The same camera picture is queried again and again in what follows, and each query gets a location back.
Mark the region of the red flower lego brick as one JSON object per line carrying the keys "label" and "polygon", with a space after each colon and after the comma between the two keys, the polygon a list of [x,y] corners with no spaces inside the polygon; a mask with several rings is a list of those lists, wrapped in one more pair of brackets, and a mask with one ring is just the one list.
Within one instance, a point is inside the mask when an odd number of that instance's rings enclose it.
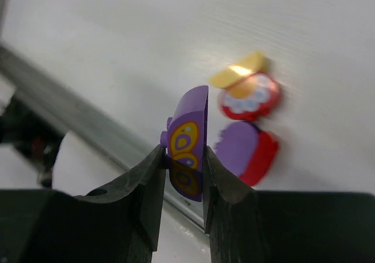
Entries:
{"label": "red flower lego brick", "polygon": [[281,86],[266,73],[255,73],[223,90],[218,106],[233,120],[255,121],[269,115],[281,100]]}

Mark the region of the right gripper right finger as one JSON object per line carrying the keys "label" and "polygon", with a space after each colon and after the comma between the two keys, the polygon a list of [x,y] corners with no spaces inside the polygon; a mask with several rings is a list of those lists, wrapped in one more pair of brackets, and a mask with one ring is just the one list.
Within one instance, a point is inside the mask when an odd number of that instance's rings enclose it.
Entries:
{"label": "right gripper right finger", "polygon": [[204,231],[212,262],[373,262],[374,196],[263,191],[203,155]]}

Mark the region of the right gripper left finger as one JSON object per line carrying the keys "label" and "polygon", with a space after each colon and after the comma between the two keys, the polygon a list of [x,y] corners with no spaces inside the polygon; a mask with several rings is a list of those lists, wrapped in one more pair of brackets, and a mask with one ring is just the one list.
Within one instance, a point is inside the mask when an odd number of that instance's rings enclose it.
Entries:
{"label": "right gripper left finger", "polygon": [[151,262],[166,171],[156,146],[130,171],[85,196],[1,191],[2,262]]}

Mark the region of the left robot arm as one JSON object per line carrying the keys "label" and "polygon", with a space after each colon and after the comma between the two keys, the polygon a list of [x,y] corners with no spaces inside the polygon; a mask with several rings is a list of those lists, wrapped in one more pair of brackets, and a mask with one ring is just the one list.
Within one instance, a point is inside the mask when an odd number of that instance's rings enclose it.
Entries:
{"label": "left robot arm", "polygon": [[12,147],[37,171],[37,182],[52,188],[53,169],[65,132],[55,128],[16,95],[1,104],[1,144]]}

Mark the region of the purple butterfly lego brick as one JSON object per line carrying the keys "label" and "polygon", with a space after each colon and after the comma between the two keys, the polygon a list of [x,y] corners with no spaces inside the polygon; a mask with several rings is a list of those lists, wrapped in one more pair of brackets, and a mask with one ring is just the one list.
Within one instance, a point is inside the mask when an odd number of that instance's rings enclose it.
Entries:
{"label": "purple butterfly lego brick", "polygon": [[198,86],[179,100],[161,132],[169,180],[183,197],[202,201],[203,155],[207,144],[208,86]]}

